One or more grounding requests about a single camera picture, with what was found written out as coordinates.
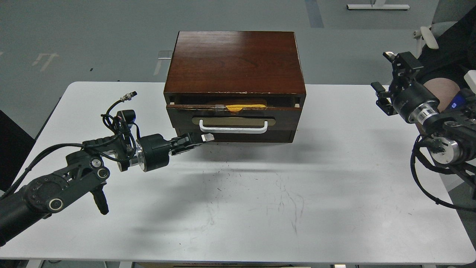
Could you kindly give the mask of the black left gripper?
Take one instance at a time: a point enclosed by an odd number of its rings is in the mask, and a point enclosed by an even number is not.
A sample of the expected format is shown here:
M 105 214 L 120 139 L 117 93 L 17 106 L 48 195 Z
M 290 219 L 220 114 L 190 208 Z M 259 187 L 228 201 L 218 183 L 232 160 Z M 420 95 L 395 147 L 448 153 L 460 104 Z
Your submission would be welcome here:
M 179 155 L 214 140 L 211 133 L 185 133 L 171 142 L 161 134 L 143 136 L 136 140 L 138 164 L 144 172 L 156 170 L 169 164 L 169 152 L 171 156 Z

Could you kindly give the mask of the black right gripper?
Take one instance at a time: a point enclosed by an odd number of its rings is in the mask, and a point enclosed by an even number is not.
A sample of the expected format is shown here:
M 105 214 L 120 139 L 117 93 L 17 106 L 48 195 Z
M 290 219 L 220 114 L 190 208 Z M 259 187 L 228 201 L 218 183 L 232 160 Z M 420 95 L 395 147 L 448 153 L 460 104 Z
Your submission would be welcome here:
M 414 83 L 416 76 L 424 68 L 423 64 L 409 51 L 402 53 L 385 51 L 383 56 L 392 65 L 390 87 L 405 89 L 393 94 L 381 83 L 371 83 L 376 92 L 376 105 L 387 116 L 398 113 L 409 124 L 423 124 L 430 117 L 439 114 L 437 110 L 439 99 L 422 84 Z

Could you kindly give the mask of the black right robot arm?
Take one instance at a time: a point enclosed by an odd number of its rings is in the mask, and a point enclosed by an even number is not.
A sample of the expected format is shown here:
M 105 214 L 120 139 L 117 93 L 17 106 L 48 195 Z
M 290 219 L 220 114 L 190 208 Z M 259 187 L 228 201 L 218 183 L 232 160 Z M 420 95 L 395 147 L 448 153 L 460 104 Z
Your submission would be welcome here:
M 415 161 L 433 172 L 457 175 L 472 188 L 475 199 L 475 166 L 470 161 L 476 154 L 475 84 L 468 71 L 465 75 L 470 88 L 463 88 L 449 108 L 439 112 L 439 100 L 433 93 L 416 81 L 423 69 L 422 64 L 409 51 L 383 52 L 392 65 L 392 82 L 388 89 L 379 82 L 371 83 L 376 92 L 376 105 L 388 116 L 398 114 L 408 124 L 420 124 L 419 135 L 410 156 L 410 171 L 420 190 L 437 205 L 475 212 L 474 207 L 452 205 L 433 196 L 421 185 Z

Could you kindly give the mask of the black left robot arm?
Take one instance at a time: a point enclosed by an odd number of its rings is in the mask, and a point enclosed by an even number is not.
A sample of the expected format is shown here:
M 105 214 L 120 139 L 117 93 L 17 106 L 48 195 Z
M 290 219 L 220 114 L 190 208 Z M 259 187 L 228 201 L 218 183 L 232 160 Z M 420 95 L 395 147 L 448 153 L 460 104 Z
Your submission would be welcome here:
M 211 133 L 185 133 L 166 140 L 161 134 L 136 135 L 135 111 L 122 110 L 116 116 L 111 110 L 121 102 L 131 100 L 136 92 L 127 93 L 114 102 L 101 115 L 103 124 L 113 132 L 112 136 L 84 141 L 81 144 L 56 144 L 41 151 L 27 166 L 17 181 L 1 196 L 1 246 L 37 223 L 39 220 L 61 212 L 87 193 L 93 195 L 102 215 L 109 212 L 103 192 L 110 171 L 104 158 L 118 164 L 121 172 L 132 166 L 140 166 L 149 172 L 168 165 L 170 156 L 189 151 L 214 140 Z M 66 156 L 67 165 L 47 175 L 42 175 L 27 185 L 20 186 L 26 175 L 46 156 L 64 147 L 77 147 Z

